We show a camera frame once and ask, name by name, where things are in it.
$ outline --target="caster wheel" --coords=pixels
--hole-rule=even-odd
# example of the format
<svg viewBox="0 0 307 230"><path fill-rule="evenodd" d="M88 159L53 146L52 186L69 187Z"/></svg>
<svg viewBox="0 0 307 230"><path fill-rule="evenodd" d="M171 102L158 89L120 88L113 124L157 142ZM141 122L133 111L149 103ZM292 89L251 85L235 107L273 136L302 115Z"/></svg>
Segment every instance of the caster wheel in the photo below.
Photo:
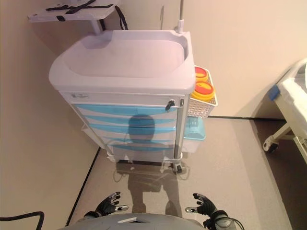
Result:
<svg viewBox="0 0 307 230"><path fill-rule="evenodd" d="M181 174L182 173L182 166L181 164L171 164L173 168L174 174Z"/></svg>
<svg viewBox="0 0 307 230"><path fill-rule="evenodd" d="M273 136L269 136L262 145L263 150L266 153L272 153L278 148L278 141L276 141Z"/></svg>
<svg viewBox="0 0 307 230"><path fill-rule="evenodd" d="M267 151L265 151L266 153L272 153L275 150L278 149L278 144L272 143L272 145L269 147L269 149Z"/></svg>
<svg viewBox="0 0 307 230"><path fill-rule="evenodd" d="M177 173L177 174L182 173L182 167L181 167L181 165L177 165L176 173Z"/></svg>

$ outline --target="beige wall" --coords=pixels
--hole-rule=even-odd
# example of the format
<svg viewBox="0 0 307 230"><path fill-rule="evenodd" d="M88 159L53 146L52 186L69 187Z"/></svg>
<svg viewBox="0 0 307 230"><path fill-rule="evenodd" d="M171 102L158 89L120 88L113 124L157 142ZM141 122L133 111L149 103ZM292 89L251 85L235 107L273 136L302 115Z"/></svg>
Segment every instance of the beige wall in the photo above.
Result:
<svg viewBox="0 0 307 230"><path fill-rule="evenodd" d="M123 0L130 29L177 23L180 0ZM185 0L185 30L195 63L208 68L219 106L212 115L281 117L265 93L284 70L307 56L305 0Z"/></svg>
<svg viewBox="0 0 307 230"><path fill-rule="evenodd" d="M44 0L1 1L0 215L44 211L43 229L63 227L97 146L48 82L56 56L80 37L75 23L37 23ZM35 229L38 218L0 223Z"/></svg>

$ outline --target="shelf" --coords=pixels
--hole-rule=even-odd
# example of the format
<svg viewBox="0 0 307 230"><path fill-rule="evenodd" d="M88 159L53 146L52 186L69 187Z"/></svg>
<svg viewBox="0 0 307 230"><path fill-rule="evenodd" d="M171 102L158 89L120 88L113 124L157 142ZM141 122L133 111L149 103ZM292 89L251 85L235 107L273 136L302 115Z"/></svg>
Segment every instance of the shelf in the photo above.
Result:
<svg viewBox="0 0 307 230"><path fill-rule="evenodd" d="M79 6L87 3L89 0L59 0L48 8L60 7L63 5ZM28 19L32 23L38 22L56 22L56 21L76 21L76 20L100 20L106 18L119 5L121 0L96 0L89 4L89 6L107 6L112 4L109 8L91 8L81 9L73 14L66 14L68 10L60 11L46 11L41 9L38 12L28 15Z"/></svg>

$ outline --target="floor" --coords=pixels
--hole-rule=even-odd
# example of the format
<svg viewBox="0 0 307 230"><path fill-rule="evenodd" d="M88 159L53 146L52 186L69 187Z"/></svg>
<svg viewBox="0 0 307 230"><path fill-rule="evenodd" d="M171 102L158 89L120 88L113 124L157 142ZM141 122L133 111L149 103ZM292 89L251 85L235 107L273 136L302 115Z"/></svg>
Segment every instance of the floor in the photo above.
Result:
<svg viewBox="0 0 307 230"><path fill-rule="evenodd" d="M120 191L127 212L160 213L206 220L185 213L202 193L245 229L307 229L307 166L294 143L280 143L266 155L261 144L282 122L207 118L207 138L194 154L185 154L183 173L168 165L112 163L100 151L71 224L112 192Z"/></svg>

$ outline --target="white basket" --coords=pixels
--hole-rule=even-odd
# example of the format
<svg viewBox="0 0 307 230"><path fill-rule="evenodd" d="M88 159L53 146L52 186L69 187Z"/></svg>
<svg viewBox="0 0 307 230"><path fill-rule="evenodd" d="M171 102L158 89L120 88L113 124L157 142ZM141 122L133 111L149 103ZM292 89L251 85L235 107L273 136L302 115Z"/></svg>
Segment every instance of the white basket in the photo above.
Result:
<svg viewBox="0 0 307 230"><path fill-rule="evenodd" d="M213 86L211 74L209 70L203 68L209 74L208 83ZM199 116L206 118L211 113L212 109L217 106L216 92L214 97L209 102L203 102L194 98L190 98L188 116Z"/></svg>

